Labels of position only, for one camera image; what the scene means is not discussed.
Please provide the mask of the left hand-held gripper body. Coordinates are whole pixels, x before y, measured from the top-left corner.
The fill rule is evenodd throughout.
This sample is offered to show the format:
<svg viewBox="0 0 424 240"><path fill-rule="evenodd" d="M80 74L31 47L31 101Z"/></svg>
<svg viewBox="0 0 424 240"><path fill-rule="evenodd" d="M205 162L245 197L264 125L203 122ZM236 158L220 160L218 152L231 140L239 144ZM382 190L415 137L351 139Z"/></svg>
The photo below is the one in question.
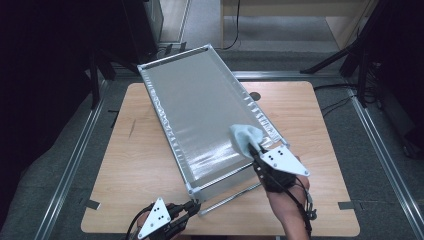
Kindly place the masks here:
<svg viewBox="0 0 424 240"><path fill-rule="evenodd" d="M183 204L166 204L159 197L153 204L150 212L152 232L145 237L137 233L138 240L172 240L185 226L176 220L180 212L184 211Z"/></svg>

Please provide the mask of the aluminium floor rail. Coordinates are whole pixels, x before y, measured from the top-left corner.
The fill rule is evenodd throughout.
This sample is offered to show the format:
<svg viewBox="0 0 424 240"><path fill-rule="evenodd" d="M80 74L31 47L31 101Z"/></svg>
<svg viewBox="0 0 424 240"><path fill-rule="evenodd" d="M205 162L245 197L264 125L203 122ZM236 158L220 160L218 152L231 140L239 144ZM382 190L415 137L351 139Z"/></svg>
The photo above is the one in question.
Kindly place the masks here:
<svg viewBox="0 0 424 240"><path fill-rule="evenodd" d="M42 222L37 230L34 240L49 240L57 218L61 212L63 204L65 203L66 197L69 193L72 182L75 178L75 174L79 168L81 159L88 145L92 132L95 128L95 124L99 118L101 110L104 105L104 95L109 90L110 84L103 80L100 84L100 97L98 104L90 111L88 118L83 126L82 132L79 135L78 141L72 151L72 154L65 167L63 175L59 181L59 184L50 199L48 208L44 214Z"/></svg>
<svg viewBox="0 0 424 240"><path fill-rule="evenodd" d="M413 198L404 178L399 172L394 159L383 141L369 110L362 106L355 92L351 89L347 91L352 98L352 104L365 129L367 136L377 154L380 165L398 199L398 202L406 216L406 219L414 232L417 240L424 240L424 215L421 213L418 203Z"/></svg>

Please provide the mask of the person's right hand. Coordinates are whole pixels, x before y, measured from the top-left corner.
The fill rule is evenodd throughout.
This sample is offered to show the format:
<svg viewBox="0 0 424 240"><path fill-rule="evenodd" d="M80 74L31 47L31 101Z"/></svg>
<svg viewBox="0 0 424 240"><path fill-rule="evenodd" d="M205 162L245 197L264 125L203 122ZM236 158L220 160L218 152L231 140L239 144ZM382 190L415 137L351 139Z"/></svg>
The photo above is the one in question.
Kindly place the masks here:
<svg viewBox="0 0 424 240"><path fill-rule="evenodd" d="M308 185L308 179L300 176L296 178L293 186L283 190L281 193L266 192L271 208L287 211L289 209L297 210L299 204L301 204L302 207L305 207L307 202L306 192Z"/></svg>

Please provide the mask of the light blue cloth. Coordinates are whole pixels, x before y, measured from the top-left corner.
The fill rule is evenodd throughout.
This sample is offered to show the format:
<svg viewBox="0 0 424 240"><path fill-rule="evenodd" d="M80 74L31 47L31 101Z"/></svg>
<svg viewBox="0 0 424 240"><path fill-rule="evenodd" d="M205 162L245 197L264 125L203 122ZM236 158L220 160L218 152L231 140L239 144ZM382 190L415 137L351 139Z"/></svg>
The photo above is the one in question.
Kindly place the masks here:
<svg viewBox="0 0 424 240"><path fill-rule="evenodd" d="M230 132L245 157L253 158L250 148L253 148L256 152L260 150L260 144L264 137L261 129L252 125L234 124L230 127Z"/></svg>

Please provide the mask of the beige wooden desk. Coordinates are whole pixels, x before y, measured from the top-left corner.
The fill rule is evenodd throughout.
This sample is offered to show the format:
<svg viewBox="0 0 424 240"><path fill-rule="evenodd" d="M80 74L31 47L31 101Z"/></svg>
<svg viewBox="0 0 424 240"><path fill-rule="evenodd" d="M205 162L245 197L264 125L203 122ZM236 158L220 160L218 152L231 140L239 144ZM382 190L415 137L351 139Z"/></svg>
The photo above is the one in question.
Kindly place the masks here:
<svg viewBox="0 0 424 240"><path fill-rule="evenodd" d="M221 40L225 16L312 16L325 17L340 49L355 38L380 0L220 0Z"/></svg>

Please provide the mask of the black computer tower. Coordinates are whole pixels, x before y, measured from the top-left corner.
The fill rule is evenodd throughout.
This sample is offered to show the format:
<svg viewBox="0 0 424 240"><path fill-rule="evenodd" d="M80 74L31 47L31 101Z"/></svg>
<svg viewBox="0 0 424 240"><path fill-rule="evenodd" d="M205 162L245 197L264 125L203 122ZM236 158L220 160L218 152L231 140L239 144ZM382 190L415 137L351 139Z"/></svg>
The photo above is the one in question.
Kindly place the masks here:
<svg viewBox="0 0 424 240"><path fill-rule="evenodd" d="M160 0L121 0L136 62L148 62L158 52L164 16Z"/></svg>

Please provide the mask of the person's left hand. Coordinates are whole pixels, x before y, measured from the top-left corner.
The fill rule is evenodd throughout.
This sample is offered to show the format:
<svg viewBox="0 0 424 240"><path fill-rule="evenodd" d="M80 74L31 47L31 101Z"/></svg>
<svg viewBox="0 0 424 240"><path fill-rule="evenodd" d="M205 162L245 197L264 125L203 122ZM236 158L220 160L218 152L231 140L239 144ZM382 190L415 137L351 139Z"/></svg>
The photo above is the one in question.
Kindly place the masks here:
<svg viewBox="0 0 424 240"><path fill-rule="evenodd" d="M151 221L149 216L150 212L147 211L143 213L137 220L138 234L142 237L145 237L152 232Z"/></svg>

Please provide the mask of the black curtain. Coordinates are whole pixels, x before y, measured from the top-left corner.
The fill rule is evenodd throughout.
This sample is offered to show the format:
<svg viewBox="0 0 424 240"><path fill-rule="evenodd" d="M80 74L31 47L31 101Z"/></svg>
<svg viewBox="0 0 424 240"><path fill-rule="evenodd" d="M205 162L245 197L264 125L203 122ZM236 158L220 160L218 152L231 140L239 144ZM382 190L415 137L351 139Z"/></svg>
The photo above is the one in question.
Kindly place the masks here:
<svg viewBox="0 0 424 240"><path fill-rule="evenodd" d="M67 0L0 0L0 228L22 171L91 90Z"/></svg>

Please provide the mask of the silver metal-frame shelf rack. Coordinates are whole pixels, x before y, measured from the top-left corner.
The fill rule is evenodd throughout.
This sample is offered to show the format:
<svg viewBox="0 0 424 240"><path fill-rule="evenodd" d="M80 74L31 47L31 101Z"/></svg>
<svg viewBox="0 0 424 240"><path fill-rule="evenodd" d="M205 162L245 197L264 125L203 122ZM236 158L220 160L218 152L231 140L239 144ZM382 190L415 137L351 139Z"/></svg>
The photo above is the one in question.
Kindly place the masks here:
<svg viewBox="0 0 424 240"><path fill-rule="evenodd" d="M271 150L287 141L211 45L138 67L147 93L200 215L255 189L259 181L230 127L263 132Z"/></svg>

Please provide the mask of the black tripod stand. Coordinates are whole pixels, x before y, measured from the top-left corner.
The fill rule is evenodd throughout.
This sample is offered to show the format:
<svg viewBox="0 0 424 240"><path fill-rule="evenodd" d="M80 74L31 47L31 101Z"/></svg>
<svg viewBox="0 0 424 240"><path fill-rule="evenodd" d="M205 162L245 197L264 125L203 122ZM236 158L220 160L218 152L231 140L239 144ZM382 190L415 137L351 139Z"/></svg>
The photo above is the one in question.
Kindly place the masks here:
<svg viewBox="0 0 424 240"><path fill-rule="evenodd" d="M123 58L103 49L91 50L89 54L89 79L91 82L92 109L95 109L101 100L98 73L101 73L106 80L114 81L117 75L113 67L114 63L139 75L138 68L135 64L125 61Z"/></svg>
<svg viewBox="0 0 424 240"><path fill-rule="evenodd" d="M377 39L378 22L389 0L379 0L359 36L347 47L331 55L310 68L300 70L300 74L315 74L337 60L345 57L339 73L342 77L350 77L359 68L356 84L357 99L362 107L366 107L365 90L369 66L369 54L372 44Z"/></svg>

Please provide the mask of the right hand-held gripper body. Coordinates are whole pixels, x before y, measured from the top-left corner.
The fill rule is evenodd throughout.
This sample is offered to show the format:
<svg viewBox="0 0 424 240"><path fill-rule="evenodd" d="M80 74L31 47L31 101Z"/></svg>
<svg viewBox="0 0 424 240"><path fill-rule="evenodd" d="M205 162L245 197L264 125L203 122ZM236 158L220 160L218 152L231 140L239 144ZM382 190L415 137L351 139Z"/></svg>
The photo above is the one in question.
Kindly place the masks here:
<svg viewBox="0 0 424 240"><path fill-rule="evenodd" d="M265 149L259 160L253 160L253 168L268 192L281 193L294 185L297 176L310 176L310 171L285 145Z"/></svg>

